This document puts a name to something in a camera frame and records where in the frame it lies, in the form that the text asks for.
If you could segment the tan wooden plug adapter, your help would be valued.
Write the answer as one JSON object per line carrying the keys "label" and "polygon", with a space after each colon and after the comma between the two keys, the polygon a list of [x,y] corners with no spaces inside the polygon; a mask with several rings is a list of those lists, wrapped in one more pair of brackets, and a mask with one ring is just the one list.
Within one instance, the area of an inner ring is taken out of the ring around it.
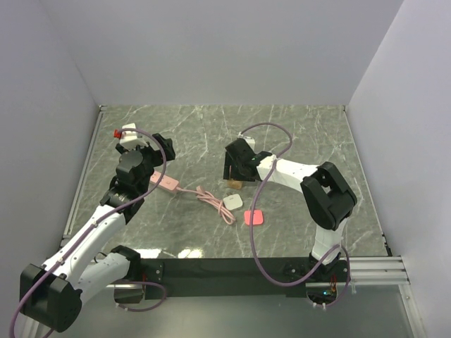
{"label": "tan wooden plug adapter", "polygon": [[236,190],[240,190],[242,189],[244,182],[242,180],[238,180],[232,177],[229,177],[227,179],[227,186],[230,189],[236,189]]}

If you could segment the pink power strip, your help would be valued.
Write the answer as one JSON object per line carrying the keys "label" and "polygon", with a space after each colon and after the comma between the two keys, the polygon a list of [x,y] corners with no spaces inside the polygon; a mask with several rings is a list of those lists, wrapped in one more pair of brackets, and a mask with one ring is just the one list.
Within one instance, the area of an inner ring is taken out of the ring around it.
{"label": "pink power strip", "polygon": [[160,172],[155,171],[154,174],[150,177],[150,182],[157,187],[170,192],[177,193],[180,188],[180,183],[178,180],[173,179],[167,175],[163,175]]}

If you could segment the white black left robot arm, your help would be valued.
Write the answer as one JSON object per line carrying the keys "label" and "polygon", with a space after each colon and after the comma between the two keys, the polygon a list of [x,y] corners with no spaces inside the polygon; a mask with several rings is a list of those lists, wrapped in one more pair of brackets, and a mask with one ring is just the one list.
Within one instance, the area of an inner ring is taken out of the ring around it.
{"label": "white black left robot arm", "polygon": [[114,132],[120,157],[109,189],[91,218],[66,245],[41,265],[30,264],[20,275],[20,302],[14,316],[23,314],[49,327],[67,330],[82,307],[107,285],[124,281],[143,285],[140,254],[118,246],[99,263],[92,259],[124,228],[152,191],[157,167],[175,159],[172,139],[133,127]]}

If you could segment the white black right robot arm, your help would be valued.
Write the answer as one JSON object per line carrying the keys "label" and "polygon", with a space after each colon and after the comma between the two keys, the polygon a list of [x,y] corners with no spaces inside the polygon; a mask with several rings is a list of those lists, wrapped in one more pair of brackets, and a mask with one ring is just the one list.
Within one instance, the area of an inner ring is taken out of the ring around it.
{"label": "white black right robot arm", "polygon": [[246,137],[225,149],[224,179],[273,182],[303,194],[316,223],[309,272],[315,280],[327,280],[339,261],[342,233],[357,204],[355,193],[337,167],[331,162],[296,163],[267,151],[255,153]]}

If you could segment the white square plug adapter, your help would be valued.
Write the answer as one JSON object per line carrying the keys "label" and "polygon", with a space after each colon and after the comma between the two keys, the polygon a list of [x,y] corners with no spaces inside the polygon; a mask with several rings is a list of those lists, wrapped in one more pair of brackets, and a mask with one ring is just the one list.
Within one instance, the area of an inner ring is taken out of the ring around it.
{"label": "white square plug adapter", "polygon": [[229,211],[233,211],[241,208],[243,206],[243,201],[239,194],[231,194],[223,198],[223,205]]}

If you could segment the red square plug adapter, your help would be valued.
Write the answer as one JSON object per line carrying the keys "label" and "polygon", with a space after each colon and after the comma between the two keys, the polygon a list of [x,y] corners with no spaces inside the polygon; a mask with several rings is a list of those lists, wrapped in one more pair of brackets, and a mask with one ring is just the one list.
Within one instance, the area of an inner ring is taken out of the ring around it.
{"label": "red square plug adapter", "polygon": [[260,209],[254,210],[253,214],[251,214],[251,210],[246,210],[244,212],[244,221],[247,226],[253,224],[253,226],[263,225],[264,224],[264,214]]}

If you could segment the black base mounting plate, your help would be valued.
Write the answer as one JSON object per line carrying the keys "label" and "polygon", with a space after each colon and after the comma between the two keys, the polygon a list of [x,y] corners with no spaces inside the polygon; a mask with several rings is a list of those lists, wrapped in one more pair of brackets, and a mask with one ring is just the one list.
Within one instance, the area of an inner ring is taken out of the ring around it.
{"label": "black base mounting plate", "polygon": [[302,284],[280,287],[269,282],[253,258],[143,258],[140,271],[116,284],[154,282],[166,288],[169,297],[267,296],[305,298],[308,283],[320,284],[324,292],[332,283],[346,282],[349,268],[345,260],[320,266]]}

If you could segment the aluminium rail left edge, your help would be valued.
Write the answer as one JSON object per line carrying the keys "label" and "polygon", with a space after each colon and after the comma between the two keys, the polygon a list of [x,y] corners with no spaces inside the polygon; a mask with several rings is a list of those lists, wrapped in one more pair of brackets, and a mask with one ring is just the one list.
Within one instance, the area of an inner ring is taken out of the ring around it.
{"label": "aluminium rail left edge", "polygon": [[78,181],[77,189],[75,191],[75,196],[74,196],[73,202],[72,202],[71,207],[70,207],[70,211],[69,211],[69,214],[68,214],[68,219],[66,221],[66,226],[65,226],[65,229],[63,231],[61,242],[64,242],[64,241],[70,239],[70,236],[71,236],[71,233],[72,233],[74,219],[75,219],[76,212],[78,210],[78,206],[79,206],[79,202],[80,202],[80,194],[81,194],[81,192],[83,190],[83,187],[85,185],[85,179],[86,179],[86,174],[87,174],[89,161],[91,159],[92,150],[94,148],[94,144],[96,142],[97,135],[98,135],[98,132],[99,132],[99,127],[100,127],[100,124],[101,124],[103,116],[104,116],[104,109],[105,108],[106,108],[105,105],[100,105],[99,106],[99,113],[98,113],[98,116],[97,116],[97,119],[96,119],[96,123],[95,123],[94,129],[93,129],[93,132],[92,132],[92,136],[91,136],[90,141],[89,141],[89,146],[88,146],[88,149],[87,149],[87,155],[85,157],[85,161],[84,161],[84,164],[83,164],[83,167],[82,167],[82,172],[81,172],[81,175],[80,175],[80,179]]}

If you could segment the aluminium rail frame front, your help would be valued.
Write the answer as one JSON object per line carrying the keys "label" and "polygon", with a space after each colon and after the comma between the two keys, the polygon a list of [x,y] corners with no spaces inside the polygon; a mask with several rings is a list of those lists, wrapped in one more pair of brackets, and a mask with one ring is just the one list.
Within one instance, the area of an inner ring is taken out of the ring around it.
{"label": "aluminium rail frame front", "polygon": [[400,256],[350,258],[351,280],[356,285],[406,285],[410,280]]}

